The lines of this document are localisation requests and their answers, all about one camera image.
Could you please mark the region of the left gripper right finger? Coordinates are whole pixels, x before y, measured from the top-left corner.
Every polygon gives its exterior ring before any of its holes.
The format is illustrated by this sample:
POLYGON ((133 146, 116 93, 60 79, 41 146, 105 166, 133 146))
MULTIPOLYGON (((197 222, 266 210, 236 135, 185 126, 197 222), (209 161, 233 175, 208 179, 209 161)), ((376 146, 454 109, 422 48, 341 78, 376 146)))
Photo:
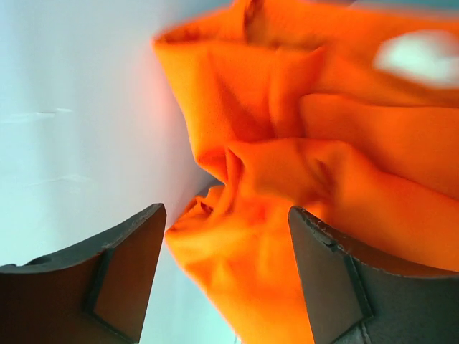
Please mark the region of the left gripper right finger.
POLYGON ((315 343, 458 342, 458 273, 382 252, 297 206, 288 223, 315 343))

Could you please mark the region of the orange t shirt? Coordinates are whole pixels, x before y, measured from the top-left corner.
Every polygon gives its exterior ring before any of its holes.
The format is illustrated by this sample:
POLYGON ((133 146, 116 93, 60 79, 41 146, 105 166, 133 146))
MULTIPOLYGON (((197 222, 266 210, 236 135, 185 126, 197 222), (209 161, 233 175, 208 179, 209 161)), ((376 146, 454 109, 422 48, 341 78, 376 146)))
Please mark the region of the orange t shirt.
POLYGON ((218 180, 166 232, 243 343, 315 343, 288 215, 458 273, 458 13, 236 1, 153 48, 218 180))

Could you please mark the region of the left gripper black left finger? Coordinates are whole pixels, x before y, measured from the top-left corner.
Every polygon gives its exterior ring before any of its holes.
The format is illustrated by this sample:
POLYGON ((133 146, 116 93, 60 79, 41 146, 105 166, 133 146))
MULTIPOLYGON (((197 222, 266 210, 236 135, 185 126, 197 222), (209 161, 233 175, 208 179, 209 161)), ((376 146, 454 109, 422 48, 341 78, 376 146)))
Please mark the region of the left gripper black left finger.
POLYGON ((1 267, 3 343, 138 343, 166 210, 154 204, 111 229, 24 265, 1 267))

